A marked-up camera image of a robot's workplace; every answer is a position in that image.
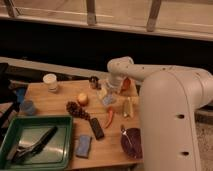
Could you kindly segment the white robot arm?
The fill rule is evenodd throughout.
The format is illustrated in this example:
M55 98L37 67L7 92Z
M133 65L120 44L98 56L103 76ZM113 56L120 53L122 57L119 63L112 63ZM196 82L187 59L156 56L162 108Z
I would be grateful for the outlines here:
M213 102L213 74L194 67L108 62L106 85L116 92L125 77L141 83L139 111L145 171L202 171L194 113Z

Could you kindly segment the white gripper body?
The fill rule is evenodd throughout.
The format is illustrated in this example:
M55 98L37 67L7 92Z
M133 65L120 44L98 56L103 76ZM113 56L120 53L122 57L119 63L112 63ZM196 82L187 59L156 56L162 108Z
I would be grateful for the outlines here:
M121 90L122 82L123 78L121 76L110 74L107 78L107 86L112 92L119 93Z

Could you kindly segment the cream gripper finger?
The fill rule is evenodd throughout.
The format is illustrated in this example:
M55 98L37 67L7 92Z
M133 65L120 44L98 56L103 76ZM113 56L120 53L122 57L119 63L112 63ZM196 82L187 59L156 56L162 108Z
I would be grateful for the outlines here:
M99 92L99 96L100 96L101 98L104 98L107 94L108 94L108 91L107 91L106 88L102 88L102 89L100 90L100 92Z

